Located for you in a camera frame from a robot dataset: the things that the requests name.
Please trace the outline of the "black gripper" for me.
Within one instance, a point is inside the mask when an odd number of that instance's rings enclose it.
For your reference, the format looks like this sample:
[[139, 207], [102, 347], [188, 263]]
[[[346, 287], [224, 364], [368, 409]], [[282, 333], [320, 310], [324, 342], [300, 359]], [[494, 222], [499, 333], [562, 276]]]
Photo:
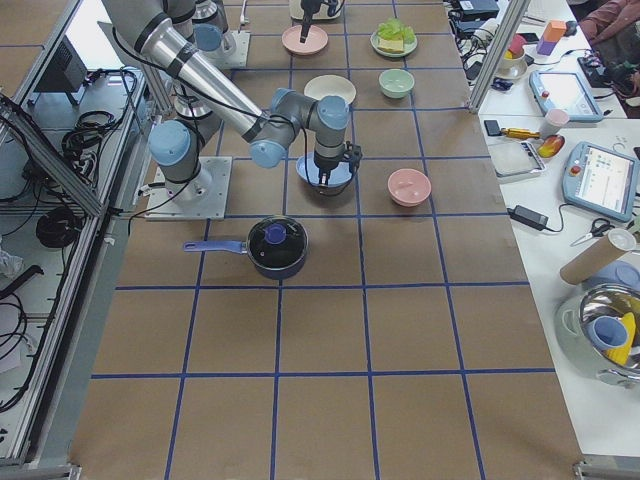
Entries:
[[302, 20], [299, 41], [306, 43], [309, 33], [309, 23], [321, 15], [321, 20], [331, 20], [338, 17], [343, 8], [343, 2], [339, 0], [301, 0]]
[[319, 186], [326, 187], [332, 178], [331, 171], [336, 169], [340, 163], [348, 164], [351, 174], [358, 171], [362, 159], [362, 148], [350, 141], [332, 147], [317, 142], [313, 154], [314, 163], [320, 171]]

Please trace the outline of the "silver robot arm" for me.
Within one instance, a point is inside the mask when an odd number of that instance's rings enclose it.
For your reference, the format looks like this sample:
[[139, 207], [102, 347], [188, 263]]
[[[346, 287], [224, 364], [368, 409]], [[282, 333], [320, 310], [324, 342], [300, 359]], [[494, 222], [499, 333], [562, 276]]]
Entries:
[[345, 139], [350, 107], [341, 97], [315, 100], [290, 89], [278, 89], [265, 113], [227, 78], [187, 34], [178, 29], [189, 23], [195, 3], [186, 1], [176, 15], [169, 1], [105, 1], [115, 40], [128, 55], [165, 72], [188, 87], [249, 144], [251, 159], [272, 168], [285, 159], [299, 134], [315, 133], [311, 160], [315, 176], [306, 180], [325, 195], [333, 172], [341, 165], [355, 179], [362, 159], [361, 147]]
[[[344, 2], [342, 1], [298, 1], [299, 9], [302, 12], [302, 24], [297, 38], [298, 42], [302, 46], [307, 46], [313, 17], [324, 6], [327, 15], [333, 18], [340, 13], [343, 4]], [[195, 10], [190, 20], [193, 25], [192, 40], [195, 40], [201, 49], [215, 51], [230, 41], [228, 35], [229, 26], [223, 1], [196, 1]]]

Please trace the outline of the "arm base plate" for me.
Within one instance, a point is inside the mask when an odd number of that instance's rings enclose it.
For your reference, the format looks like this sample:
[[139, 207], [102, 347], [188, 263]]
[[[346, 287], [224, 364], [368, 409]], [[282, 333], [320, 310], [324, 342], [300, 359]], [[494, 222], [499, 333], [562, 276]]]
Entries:
[[204, 54], [219, 69], [242, 69], [247, 65], [249, 44], [248, 31], [228, 31], [221, 36], [216, 49], [205, 50]]
[[150, 221], [223, 220], [226, 213], [232, 158], [229, 156], [201, 156], [200, 172], [175, 199], [181, 186], [165, 181], [164, 172], [156, 168], [154, 188], [148, 196], [147, 212]]

